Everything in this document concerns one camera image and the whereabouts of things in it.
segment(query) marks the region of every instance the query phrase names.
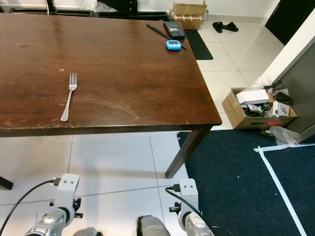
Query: open cardboard box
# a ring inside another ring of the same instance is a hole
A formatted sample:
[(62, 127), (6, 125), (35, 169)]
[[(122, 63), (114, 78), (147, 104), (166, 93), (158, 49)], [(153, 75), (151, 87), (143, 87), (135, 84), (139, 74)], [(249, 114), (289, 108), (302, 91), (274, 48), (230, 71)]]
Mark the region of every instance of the open cardboard box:
[(174, 3), (169, 16), (172, 20), (181, 22), (184, 30), (197, 30), (200, 28), (206, 9), (205, 1), (203, 4)]
[(234, 129), (269, 129), (270, 126), (284, 126), (293, 121), (297, 114), (290, 107), (289, 117), (248, 117), (236, 98), (236, 94), (245, 88), (231, 88), (231, 92), (222, 102), (222, 106)]

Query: tile floor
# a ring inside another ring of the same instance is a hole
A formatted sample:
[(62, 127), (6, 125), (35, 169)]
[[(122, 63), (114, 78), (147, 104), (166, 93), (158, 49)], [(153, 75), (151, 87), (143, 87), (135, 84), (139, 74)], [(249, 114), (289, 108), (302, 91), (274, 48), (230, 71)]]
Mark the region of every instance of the tile floor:
[[(204, 22), (199, 30), (214, 59), (198, 64), (223, 121), (213, 130), (232, 128), (221, 105), (230, 88), (251, 85), (284, 47), (260, 24), (236, 25), (238, 32), (219, 34), (211, 22)], [(176, 135), (155, 132), (1, 138), (0, 173), (15, 185), (11, 191), (0, 190), (0, 225), (12, 204), (27, 190), (69, 172), (80, 176), (76, 196), (82, 197), (79, 212), (85, 216), (65, 228), (63, 236), (86, 227), (95, 227), (107, 236), (135, 235), (136, 218), (144, 214), (159, 217), (171, 235), (186, 235), (176, 214), (168, 212), (176, 200), (164, 191), (165, 186), (188, 177), (185, 166), (172, 179), (163, 177), (179, 150)], [(27, 196), (11, 216), (3, 236), (13, 232), (24, 235), (50, 208), (55, 189), (45, 185)]]

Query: navy blue carpet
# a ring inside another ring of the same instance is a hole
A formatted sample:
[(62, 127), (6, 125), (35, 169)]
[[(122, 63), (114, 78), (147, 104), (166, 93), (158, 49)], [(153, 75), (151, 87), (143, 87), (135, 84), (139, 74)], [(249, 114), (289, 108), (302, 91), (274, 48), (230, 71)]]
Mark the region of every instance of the navy blue carpet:
[[(180, 145), (188, 132), (178, 134)], [(299, 236), (300, 233), (260, 155), (277, 145), (258, 130), (210, 132), (186, 162), (199, 208), (212, 226), (234, 236)], [(315, 235), (315, 147), (265, 153), (306, 233)], [(214, 229), (218, 236), (228, 235)]]

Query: table leg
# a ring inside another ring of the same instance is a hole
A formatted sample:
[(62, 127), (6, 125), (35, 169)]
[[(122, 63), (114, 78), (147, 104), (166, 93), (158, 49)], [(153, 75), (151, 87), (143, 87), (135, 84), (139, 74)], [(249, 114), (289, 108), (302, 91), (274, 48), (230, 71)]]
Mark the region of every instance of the table leg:
[(176, 172), (181, 168), (181, 166), (188, 160), (189, 156), (196, 149), (196, 147), (201, 143), (203, 138), (209, 133), (212, 126), (204, 126), (199, 130), (193, 130), (186, 138), (181, 149), (176, 154), (171, 165), (168, 167), (165, 176), (166, 178), (173, 178)]
[(13, 183), (0, 176), (0, 186), (5, 189), (11, 190), (13, 187)]

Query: blue timer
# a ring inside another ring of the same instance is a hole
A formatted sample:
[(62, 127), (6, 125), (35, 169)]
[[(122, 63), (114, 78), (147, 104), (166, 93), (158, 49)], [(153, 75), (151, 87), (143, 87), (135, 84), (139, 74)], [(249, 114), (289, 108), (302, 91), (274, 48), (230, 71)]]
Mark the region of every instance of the blue timer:
[(166, 42), (166, 47), (167, 47), (168, 50), (178, 51), (178, 50), (180, 50), (182, 48), (182, 45), (177, 40), (168, 40)]

